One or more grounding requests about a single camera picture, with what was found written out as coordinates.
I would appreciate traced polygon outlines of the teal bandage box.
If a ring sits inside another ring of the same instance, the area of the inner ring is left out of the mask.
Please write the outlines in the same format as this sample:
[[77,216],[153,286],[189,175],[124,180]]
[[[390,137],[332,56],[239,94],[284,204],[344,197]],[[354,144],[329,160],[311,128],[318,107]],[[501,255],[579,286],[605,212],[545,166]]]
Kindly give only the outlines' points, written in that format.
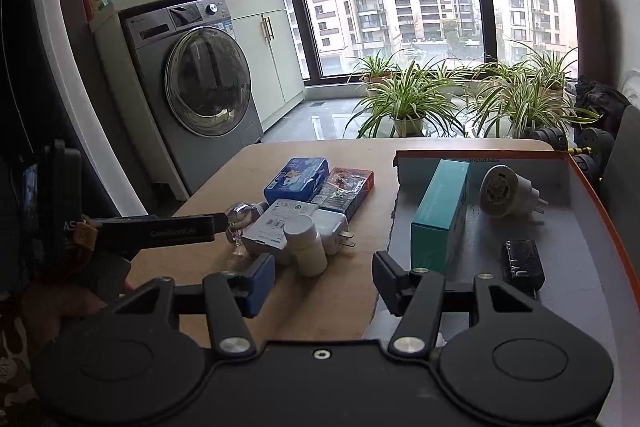
[[441,159],[411,222],[411,266],[444,273],[465,228],[470,164]]

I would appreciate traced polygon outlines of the white labelled small box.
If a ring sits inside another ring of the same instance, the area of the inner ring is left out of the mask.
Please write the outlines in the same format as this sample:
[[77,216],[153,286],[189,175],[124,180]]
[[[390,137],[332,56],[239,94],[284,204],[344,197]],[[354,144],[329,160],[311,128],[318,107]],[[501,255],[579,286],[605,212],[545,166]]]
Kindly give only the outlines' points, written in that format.
[[247,252],[255,257],[272,254],[277,265],[290,265],[294,260],[283,232],[286,220],[298,216],[311,216],[318,205],[293,199],[277,199],[265,212],[242,231],[242,242]]

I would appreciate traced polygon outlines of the white pill bottle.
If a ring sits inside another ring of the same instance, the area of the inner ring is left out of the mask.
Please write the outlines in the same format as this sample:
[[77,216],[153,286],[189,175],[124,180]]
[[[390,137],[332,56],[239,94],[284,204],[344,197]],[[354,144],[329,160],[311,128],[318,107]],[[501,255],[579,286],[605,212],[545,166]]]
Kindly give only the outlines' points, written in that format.
[[294,255],[298,272],[303,277],[318,277],[328,267],[321,236],[314,220],[307,215],[297,215],[285,221],[283,233],[288,249]]

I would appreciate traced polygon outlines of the black power adapter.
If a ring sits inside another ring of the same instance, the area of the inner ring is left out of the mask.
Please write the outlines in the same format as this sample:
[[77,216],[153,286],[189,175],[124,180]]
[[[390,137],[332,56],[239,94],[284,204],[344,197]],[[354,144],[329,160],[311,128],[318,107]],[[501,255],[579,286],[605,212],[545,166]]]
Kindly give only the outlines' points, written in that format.
[[546,276],[533,239],[510,239],[501,247],[503,280],[536,299]]

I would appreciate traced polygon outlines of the red card box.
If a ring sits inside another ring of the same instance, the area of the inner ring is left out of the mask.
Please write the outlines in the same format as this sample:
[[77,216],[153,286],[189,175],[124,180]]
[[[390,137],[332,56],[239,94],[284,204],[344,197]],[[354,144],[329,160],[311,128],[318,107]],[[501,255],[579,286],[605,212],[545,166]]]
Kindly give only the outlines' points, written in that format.
[[372,187],[372,170],[335,167],[311,202],[321,209],[343,213],[352,221]]

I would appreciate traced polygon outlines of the white plug-in diffuser device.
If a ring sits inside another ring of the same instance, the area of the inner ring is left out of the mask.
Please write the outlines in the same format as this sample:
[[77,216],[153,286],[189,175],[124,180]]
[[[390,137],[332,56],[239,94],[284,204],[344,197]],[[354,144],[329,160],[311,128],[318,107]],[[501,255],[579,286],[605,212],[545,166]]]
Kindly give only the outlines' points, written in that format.
[[480,210],[491,218],[528,217],[547,206],[532,181],[507,165],[491,167],[480,184]]

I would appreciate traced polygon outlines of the blue card box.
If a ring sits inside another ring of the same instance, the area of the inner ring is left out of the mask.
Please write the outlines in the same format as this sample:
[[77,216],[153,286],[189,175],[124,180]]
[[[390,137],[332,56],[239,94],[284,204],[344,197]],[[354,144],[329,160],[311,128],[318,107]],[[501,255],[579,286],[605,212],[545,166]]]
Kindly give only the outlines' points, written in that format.
[[329,163],[323,157],[293,157],[264,188],[269,205],[278,199],[310,202],[329,176]]

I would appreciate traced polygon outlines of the orange-rimmed cardboard box lid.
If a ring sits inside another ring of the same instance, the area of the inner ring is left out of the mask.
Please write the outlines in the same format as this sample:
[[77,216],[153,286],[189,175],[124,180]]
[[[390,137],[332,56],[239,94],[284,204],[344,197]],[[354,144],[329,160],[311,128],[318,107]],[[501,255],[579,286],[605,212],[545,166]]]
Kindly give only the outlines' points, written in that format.
[[[468,209],[447,277],[469,282],[477,273],[500,272],[500,251],[508,239],[533,239],[546,281],[539,299],[563,319],[592,336],[611,355],[613,388],[601,414],[607,426],[639,421],[639,280],[597,195],[570,156],[512,150],[400,150],[394,158],[398,191],[388,253],[411,268],[410,223],[442,159],[469,165]],[[524,218],[491,218],[480,210],[486,171],[507,165],[533,183],[544,210]]]

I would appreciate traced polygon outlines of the grey front-load washing machine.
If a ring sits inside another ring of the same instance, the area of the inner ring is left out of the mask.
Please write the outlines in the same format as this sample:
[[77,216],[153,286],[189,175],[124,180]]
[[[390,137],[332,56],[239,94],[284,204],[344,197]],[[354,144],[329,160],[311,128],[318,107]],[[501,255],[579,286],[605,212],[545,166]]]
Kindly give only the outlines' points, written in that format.
[[120,13],[142,91],[193,194],[262,139],[250,66],[226,0],[163,1]]

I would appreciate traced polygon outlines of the front left spider plant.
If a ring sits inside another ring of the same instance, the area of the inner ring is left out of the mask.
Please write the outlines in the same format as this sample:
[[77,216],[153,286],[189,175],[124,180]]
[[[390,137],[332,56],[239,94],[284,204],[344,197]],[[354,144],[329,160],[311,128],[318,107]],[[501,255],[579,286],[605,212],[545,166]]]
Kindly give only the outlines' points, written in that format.
[[454,101],[465,91],[466,69],[448,66],[444,61],[420,65],[412,61],[396,69],[368,91],[355,107],[345,129],[364,117],[357,138],[377,138],[384,122],[392,124],[391,138],[424,136],[425,127],[450,138],[464,134],[459,115],[462,109]]

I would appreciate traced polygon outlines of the spider plant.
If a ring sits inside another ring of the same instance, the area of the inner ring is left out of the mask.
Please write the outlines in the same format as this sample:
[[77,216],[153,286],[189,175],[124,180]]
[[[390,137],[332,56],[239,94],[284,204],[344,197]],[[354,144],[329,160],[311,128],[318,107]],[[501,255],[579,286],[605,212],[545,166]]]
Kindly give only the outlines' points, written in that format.
[[524,42],[526,53],[518,64],[528,79],[533,79],[552,91],[564,91],[570,70],[578,62],[577,48],[565,52],[536,48]]
[[397,71],[394,54],[386,55],[382,50],[377,50],[373,55],[356,57],[356,63],[347,81],[378,83],[390,79]]
[[412,61],[396,69],[368,91],[355,107],[345,129],[364,117],[357,138],[377,138],[384,122],[392,124],[391,138],[424,136],[425,127],[450,138],[464,134],[459,115],[462,109],[454,101],[465,91],[466,69],[448,66],[444,61],[420,65]]
[[565,130],[600,119],[594,110],[575,105],[563,74],[492,62],[474,78],[468,109],[473,130],[483,138],[523,138],[542,128]]

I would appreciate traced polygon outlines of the front right spider plant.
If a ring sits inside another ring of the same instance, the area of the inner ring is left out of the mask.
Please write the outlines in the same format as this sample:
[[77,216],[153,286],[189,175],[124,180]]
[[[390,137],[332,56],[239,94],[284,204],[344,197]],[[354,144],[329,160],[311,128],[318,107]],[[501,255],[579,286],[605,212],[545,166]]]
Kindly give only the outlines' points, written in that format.
[[594,110],[575,105],[563,74],[492,62],[474,78],[468,109],[473,130],[483,138],[523,138],[542,128],[565,130],[600,119]]

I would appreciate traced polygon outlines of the dark grey chair back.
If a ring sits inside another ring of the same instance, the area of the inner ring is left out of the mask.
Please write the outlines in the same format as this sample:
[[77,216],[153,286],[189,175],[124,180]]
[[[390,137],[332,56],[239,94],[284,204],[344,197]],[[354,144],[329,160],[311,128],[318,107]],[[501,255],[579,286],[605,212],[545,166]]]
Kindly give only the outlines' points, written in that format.
[[639,263],[639,146],[639,109],[629,105],[604,170],[601,199],[635,265]]

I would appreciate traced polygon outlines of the back left spider plant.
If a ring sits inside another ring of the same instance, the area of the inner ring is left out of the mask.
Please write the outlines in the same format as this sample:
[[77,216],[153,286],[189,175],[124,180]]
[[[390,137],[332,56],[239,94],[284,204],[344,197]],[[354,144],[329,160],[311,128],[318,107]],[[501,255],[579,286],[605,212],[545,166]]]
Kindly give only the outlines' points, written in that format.
[[377,50],[373,55],[356,57],[356,63],[347,81],[378,83],[390,79],[397,71],[394,54],[386,55],[382,50]]

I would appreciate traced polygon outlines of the black dumbbell yellow bar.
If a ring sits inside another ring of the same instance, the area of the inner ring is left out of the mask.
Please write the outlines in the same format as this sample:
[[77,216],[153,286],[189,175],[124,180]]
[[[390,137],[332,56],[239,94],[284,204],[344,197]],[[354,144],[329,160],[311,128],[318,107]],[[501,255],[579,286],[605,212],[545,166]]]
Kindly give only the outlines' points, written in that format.
[[591,184],[601,181],[615,143],[610,132],[598,128],[586,128],[579,132],[574,145],[570,145],[566,132],[559,127],[530,130],[525,133],[525,138],[542,141],[553,150],[572,156]]

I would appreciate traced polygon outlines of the white cabinet with countertop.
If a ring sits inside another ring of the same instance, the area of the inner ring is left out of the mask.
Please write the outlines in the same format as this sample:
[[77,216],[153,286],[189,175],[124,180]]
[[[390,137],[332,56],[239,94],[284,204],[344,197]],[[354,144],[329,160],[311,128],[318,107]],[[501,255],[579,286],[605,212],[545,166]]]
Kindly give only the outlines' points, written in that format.
[[[122,30],[120,13],[174,0],[116,0],[90,22],[108,87],[132,145],[151,181],[184,202],[189,194],[172,165]],[[304,98],[295,42],[284,0],[226,0],[236,42],[250,66],[262,136]]]

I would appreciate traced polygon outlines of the back right spider plant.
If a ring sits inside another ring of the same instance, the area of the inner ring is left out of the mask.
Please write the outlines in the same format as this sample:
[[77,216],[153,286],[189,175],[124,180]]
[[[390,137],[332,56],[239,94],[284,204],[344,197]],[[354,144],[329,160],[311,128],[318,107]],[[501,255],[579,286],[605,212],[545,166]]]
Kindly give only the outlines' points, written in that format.
[[533,79],[552,91],[564,91],[570,70],[578,62],[577,48],[565,52],[536,48],[524,42],[526,53],[518,64],[528,79]]

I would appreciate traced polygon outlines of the black bag on floor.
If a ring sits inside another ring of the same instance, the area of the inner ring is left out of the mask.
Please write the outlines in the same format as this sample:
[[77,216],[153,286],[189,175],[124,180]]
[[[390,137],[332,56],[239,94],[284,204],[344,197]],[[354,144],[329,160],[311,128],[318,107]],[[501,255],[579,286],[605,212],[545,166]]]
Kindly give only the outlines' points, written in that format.
[[629,105],[630,102],[623,93],[607,84],[590,80],[586,76],[577,79],[575,106],[597,113],[600,116],[594,124],[597,128],[616,135]]

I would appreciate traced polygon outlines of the brown rolled mat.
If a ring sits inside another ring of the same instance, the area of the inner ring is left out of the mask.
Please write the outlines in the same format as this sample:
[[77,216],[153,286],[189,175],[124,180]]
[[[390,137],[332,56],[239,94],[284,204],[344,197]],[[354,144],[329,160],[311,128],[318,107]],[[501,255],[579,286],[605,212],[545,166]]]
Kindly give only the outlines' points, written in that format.
[[574,0],[578,46],[578,75],[596,80],[601,69],[601,10],[599,0]]

